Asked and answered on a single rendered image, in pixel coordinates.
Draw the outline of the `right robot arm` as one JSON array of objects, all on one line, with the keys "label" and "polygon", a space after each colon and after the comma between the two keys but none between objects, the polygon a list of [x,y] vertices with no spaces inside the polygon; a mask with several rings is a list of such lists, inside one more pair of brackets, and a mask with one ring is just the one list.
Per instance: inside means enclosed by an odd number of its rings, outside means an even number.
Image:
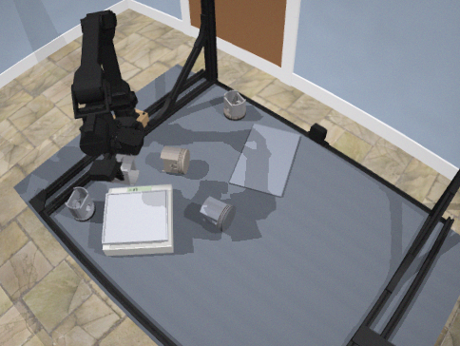
[{"label": "right robot arm", "polygon": [[[103,10],[86,16],[80,19],[84,30],[81,65],[74,73],[71,96],[74,118],[83,120],[80,148],[88,156],[100,156],[107,149],[108,131],[116,117],[138,119],[140,114],[132,108],[138,99],[129,83],[122,79],[113,41],[111,43],[117,27],[116,14]],[[78,103],[86,105],[79,108]],[[146,134],[142,122],[135,121],[127,128],[118,123],[117,127],[117,133],[113,132],[110,138],[112,152],[118,154],[121,150],[139,155]]]}]

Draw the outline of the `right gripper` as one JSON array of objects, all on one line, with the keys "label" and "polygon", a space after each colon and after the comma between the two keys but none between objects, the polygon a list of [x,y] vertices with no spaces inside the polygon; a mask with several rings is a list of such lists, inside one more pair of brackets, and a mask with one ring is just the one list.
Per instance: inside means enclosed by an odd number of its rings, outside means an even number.
[{"label": "right gripper", "polygon": [[104,158],[102,160],[94,160],[91,168],[87,173],[92,181],[111,182],[115,178],[117,178],[120,181],[123,181],[125,179],[123,172],[121,170],[121,165],[123,162],[117,162],[117,159],[115,158],[117,154],[114,154],[112,152],[110,141],[113,132],[117,133],[118,131],[117,125],[119,121],[120,123],[122,123],[123,127],[127,128],[129,125],[133,125],[133,123],[137,121],[137,119],[135,119],[134,117],[116,117],[112,127],[109,128],[108,144],[107,150],[103,154]]}]

